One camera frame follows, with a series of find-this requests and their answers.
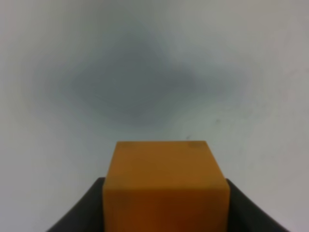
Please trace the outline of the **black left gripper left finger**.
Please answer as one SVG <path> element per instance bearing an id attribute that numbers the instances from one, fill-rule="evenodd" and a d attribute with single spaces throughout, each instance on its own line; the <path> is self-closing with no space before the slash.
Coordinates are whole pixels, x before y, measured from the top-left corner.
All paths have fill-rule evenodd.
<path id="1" fill-rule="evenodd" d="M 103 232 L 103 194 L 105 178 L 98 178 L 85 195 L 49 232 Z"/>

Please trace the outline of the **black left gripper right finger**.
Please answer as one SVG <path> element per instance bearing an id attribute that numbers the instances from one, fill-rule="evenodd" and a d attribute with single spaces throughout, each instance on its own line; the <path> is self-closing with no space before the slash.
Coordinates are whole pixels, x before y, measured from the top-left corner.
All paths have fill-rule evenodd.
<path id="1" fill-rule="evenodd" d="M 227 179 L 227 183 L 230 187 L 228 232 L 288 232 L 229 179 Z"/>

